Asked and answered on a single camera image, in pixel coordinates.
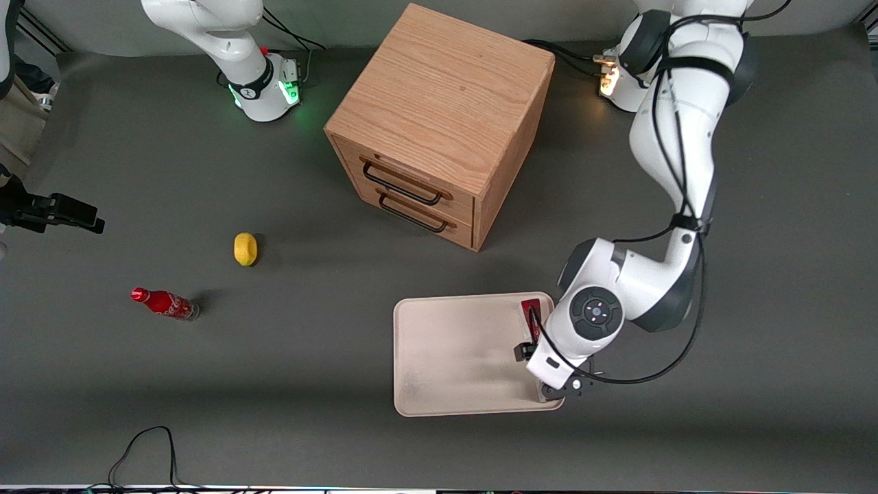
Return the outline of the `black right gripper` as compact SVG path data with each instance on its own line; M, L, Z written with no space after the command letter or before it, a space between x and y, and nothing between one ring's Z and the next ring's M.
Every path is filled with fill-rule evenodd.
M7 227L21 227L44 233L48 225L63 225L103 234L106 222L98 217L97 207L64 194L48 197L25 190L22 180L1 165L1 222Z

